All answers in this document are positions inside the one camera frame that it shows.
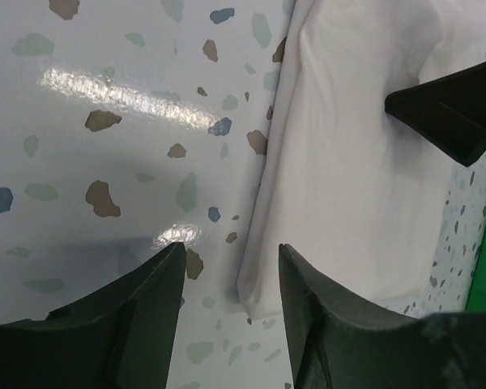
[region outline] white cloth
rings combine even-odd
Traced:
[[[282,310],[280,243],[370,301],[424,289],[453,161],[384,99],[485,52],[486,0],[297,0],[238,277],[251,318]]]

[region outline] gray-green speckle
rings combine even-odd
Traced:
[[[257,73],[257,71],[248,63],[245,64],[245,70],[249,75],[255,75]]]
[[[230,304],[239,304],[240,303],[240,295],[237,292],[236,288],[229,288],[224,292],[224,297],[227,302]]]
[[[6,251],[6,254],[14,255],[15,257],[20,258],[29,258],[31,251],[29,249],[26,249],[25,247],[18,246]]]
[[[282,351],[280,348],[277,348],[274,352],[270,353],[266,358],[265,362],[272,362],[276,359],[279,355],[281,355]]]
[[[111,66],[107,66],[101,71],[101,75],[103,76],[103,81],[107,87],[112,85],[113,79],[115,78],[115,69]]]
[[[40,140],[35,135],[31,135],[25,138],[23,140],[23,150],[25,151],[25,154],[27,154],[30,158],[33,158],[36,154],[36,150],[38,149],[39,144]]]
[[[189,173],[187,178],[178,187],[176,201],[178,207],[184,212],[191,212],[197,204],[198,189],[196,187],[196,174]]]
[[[185,350],[187,352],[187,358],[193,362],[193,364],[198,365],[212,354],[212,351],[214,350],[214,343],[191,343],[185,348]]]
[[[259,186],[253,186],[250,189],[249,195],[252,200],[255,200],[258,197],[259,194]]]
[[[18,39],[11,51],[19,56],[50,55],[54,51],[54,43],[37,32],[31,32]]]
[[[134,45],[144,47],[146,45],[146,41],[144,40],[144,37],[140,35],[138,32],[128,32],[125,35],[126,39],[133,43]]]
[[[269,71],[265,74],[262,84],[267,91],[275,92],[279,82],[279,71]]]
[[[27,184],[25,194],[38,201],[50,201],[59,197],[57,191],[51,185]]]
[[[262,321],[262,329],[263,330],[270,330],[275,325],[276,320],[271,318],[270,320],[263,320]]]
[[[23,285],[39,293],[54,293],[65,288],[61,278],[48,278],[46,280],[25,281]]]
[[[252,35],[264,49],[270,45],[272,32],[270,27],[268,27],[268,20],[264,14],[256,13],[252,17]]]
[[[145,174],[145,173],[137,173],[135,174],[135,177],[137,178],[137,181],[140,182],[141,184],[144,184],[149,181],[153,181],[155,179],[154,176],[151,174]]]
[[[200,389],[200,383],[188,383],[187,385],[182,385],[178,389]]]
[[[295,0],[283,0],[283,12],[291,16],[293,13],[293,7],[295,6]]]
[[[172,101],[173,103],[177,103],[180,101],[180,96],[178,96],[178,93],[176,92],[168,92],[168,91],[153,91],[151,92],[153,97],[156,97],[157,99],[164,99],[164,100],[169,100]]]
[[[226,143],[221,147],[220,158],[226,158],[228,156],[228,145]]]
[[[243,353],[243,346],[237,346],[232,349],[228,356],[228,365],[230,366]]]
[[[183,18],[184,2],[182,0],[160,0],[164,11],[175,22],[180,23]]]
[[[237,98],[234,95],[228,95],[225,97],[221,109],[223,111],[229,111],[235,108],[237,108]]]
[[[202,305],[204,308],[210,309],[214,306],[216,303],[216,300],[212,298],[211,296],[204,297],[202,300]]]
[[[251,353],[255,353],[260,348],[261,348],[261,344],[259,342],[249,344],[249,351]]]
[[[202,274],[203,260],[193,249],[189,248],[185,252],[185,273],[190,280],[196,280]]]

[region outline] white towel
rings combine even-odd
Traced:
[[[297,0],[238,277],[251,318],[282,310],[280,243],[370,301],[424,289],[453,161],[384,100],[485,52],[486,0]]]

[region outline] terrazzo pattern surface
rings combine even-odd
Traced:
[[[182,241],[168,388],[292,387],[282,318],[250,320],[234,287],[292,7],[0,2],[0,323]],[[385,305],[461,310],[485,222],[483,158],[454,171],[428,290]]]

